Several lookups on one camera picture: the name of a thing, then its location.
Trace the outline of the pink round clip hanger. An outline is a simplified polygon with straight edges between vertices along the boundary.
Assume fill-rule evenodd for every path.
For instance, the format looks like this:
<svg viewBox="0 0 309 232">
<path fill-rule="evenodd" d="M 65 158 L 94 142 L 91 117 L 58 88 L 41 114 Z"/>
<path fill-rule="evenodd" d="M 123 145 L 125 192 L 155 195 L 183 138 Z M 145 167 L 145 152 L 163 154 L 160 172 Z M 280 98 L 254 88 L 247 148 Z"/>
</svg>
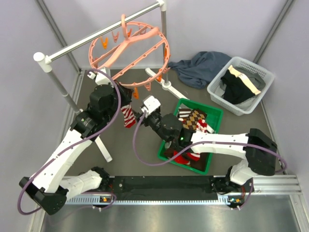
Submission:
<svg viewBox="0 0 309 232">
<path fill-rule="evenodd" d="M 162 81 L 163 75 L 169 70 L 168 40 L 162 28 L 158 26 L 137 21 L 125 22 L 125 19 L 125 15 L 121 15 L 120 29 L 116 34 L 112 31 L 115 47 L 109 48 L 108 37 L 100 36 L 91 42 L 88 52 L 90 67 L 100 70 L 104 67 L 118 69 L 119 71 L 112 75 L 113 80 L 119 81 L 121 85 L 133 91 L 135 87 L 144 87 L 150 91 L 151 83 Z M 126 72 L 154 58 L 160 48 L 163 49 L 163 58 L 156 72 L 148 73 L 144 79 L 139 81 L 124 81 L 123 76 Z"/>
</svg>

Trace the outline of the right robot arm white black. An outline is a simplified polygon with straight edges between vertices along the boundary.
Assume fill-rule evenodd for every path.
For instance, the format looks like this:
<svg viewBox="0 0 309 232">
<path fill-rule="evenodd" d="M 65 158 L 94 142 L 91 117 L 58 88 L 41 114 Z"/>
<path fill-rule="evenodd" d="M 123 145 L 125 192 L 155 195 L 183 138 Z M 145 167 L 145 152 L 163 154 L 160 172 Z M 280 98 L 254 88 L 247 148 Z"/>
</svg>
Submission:
<svg viewBox="0 0 309 232">
<path fill-rule="evenodd" d="M 138 125 L 149 126 L 177 153 L 213 153 L 238 157 L 240 163 L 230 168 L 225 185 L 237 191 L 249 179 L 257 176 L 273 176 L 276 172 L 277 145 L 259 129 L 242 134 L 215 134 L 190 130 L 174 115 L 162 116 L 158 109 L 149 113 L 137 113 Z"/>
</svg>

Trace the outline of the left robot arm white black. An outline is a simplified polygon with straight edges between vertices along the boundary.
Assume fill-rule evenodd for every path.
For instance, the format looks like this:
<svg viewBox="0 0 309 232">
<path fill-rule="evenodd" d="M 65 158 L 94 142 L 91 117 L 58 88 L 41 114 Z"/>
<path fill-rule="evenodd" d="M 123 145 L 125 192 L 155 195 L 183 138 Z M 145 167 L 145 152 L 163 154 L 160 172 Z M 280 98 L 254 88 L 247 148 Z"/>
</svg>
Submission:
<svg viewBox="0 0 309 232">
<path fill-rule="evenodd" d="M 49 160 L 31 177 L 23 177 L 20 187 L 47 214 L 54 215 L 67 200 L 89 190 L 106 191 L 109 176 L 94 167 L 88 172 L 64 179 L 82 152 L 116 119 L 121 107 L 131 103 L 133 91 L 116 82 L 95 87 L 87 108 L 77 114 L 63 141 Z"/>
</svg>

